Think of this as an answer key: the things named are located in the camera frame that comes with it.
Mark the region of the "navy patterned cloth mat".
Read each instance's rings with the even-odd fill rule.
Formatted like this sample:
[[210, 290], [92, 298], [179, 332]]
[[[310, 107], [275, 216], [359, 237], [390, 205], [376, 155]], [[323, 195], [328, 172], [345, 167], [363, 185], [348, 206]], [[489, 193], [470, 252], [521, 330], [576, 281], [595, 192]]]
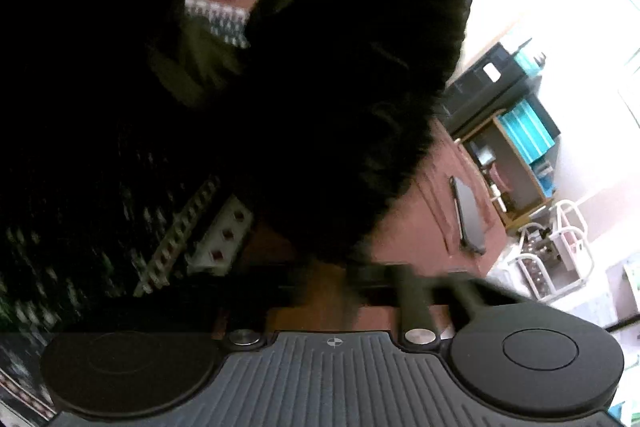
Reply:
[[242, 48], [189, 0], [1, 12], [1, 415], [51, 415], [38, 360], [93, 303], [150, 280], [207, 182], [238, 184]]

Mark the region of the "dark olive garment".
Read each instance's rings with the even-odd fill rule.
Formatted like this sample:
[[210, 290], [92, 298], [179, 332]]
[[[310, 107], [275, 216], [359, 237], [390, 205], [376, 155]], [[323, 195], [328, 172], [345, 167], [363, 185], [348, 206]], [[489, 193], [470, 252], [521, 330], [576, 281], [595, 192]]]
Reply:
[[[62, 0], [1, 0], [51, 11]], [[136, 8], [145, 0], [128, 0]], [[246, 319], [297, 306], [316, 262], [357, 270], [371, 235], [432, 143], [433, 105], [456, 69], [471, 0], [189, 0], [214, 10], [213, 32], [242, 48], [232, 103], [250, 129], [241, 181], [205, 190], [236, 197], [285, 241], [201, 298], [182, 280], [140, 285], [168, 326], [194, 317]], [[129, 297], [93, 303], [56, 329], [112, 321]]]

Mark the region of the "black shelf unit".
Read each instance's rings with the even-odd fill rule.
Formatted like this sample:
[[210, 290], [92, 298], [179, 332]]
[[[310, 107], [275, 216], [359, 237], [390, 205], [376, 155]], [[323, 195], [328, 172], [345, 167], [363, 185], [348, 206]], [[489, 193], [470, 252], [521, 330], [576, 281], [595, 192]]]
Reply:
[[480, 172], [504, 226], [526, 225], [554, 199], [560, 130], [537, 96], [538, 42], [497, 42], [445, 89], [435, 114]]

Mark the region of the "black smartphone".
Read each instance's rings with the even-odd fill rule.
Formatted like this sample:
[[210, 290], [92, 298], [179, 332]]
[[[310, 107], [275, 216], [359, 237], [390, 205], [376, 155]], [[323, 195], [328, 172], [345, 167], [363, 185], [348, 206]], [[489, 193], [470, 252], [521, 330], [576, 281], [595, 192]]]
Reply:
[[449, 184], [456, 206], [460, 244], [467, 251], [484, 256], [486, 253], [485, 233], [475, 196], [472, 190], [456, 176], [450, 176]]

